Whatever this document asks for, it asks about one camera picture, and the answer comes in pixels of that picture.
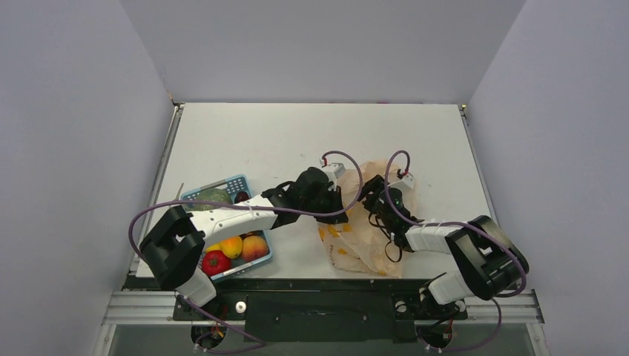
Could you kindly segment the beige plastic bag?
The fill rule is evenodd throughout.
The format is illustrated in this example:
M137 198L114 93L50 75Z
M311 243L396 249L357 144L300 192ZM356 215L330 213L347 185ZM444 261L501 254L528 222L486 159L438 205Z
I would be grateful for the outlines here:
M377 174L385 173L385 159L366 161L360 165L363 183ZM358 173L355 169L347 169L340 178L342 200L348 205L358 192ZM411 213L418 210L418 188L411 194L403 194L404 206ZM318 223L318 232L323 247L329 256L330 263L339 270L372 274L378 276L402 278L404 267L402 262L391 262L385 252L397 259L400 254L379 228L369 224L369 212L357 202L346 212L349 222L340 225Z

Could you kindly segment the fake brown kiwi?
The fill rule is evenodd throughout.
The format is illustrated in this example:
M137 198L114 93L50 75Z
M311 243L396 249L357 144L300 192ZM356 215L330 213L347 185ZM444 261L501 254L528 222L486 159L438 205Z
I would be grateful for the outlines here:
M239 191L234 197L234 203L245 202L250 199L247 191Z

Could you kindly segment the fake orange mango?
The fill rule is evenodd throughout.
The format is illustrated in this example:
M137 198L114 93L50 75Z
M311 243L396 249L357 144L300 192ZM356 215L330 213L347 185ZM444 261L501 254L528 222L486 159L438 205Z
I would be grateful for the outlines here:
M240 236L230 237L218 243L220 250L227 258L233 260L238 258L243 250L243 239Z

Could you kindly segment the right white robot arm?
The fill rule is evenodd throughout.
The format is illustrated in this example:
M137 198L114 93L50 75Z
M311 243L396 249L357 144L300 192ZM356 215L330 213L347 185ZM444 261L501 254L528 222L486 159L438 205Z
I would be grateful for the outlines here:
M377 175L362 187L359 200L371 224L399 254L429 251L454 259L456 270L443 272L419 288L419 309L436 317L448 304L466 297L510 297L507 288L523 280L530 267L496 222L486 215L468 222L419 220L404 206L403 190L410 183L409 176L387 183Z

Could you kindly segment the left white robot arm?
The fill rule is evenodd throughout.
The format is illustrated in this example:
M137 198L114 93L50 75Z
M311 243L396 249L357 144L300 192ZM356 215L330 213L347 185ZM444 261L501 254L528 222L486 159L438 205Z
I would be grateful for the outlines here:
M176 204L148 232L139 250L161 290L179 292L201 318L211 319L219 314L222 300L198 266L205 247L244 233L292 224L303 215L319 222L346 223L337 186L344 172L341 163L310 167L294 182L208 211L186 211Z

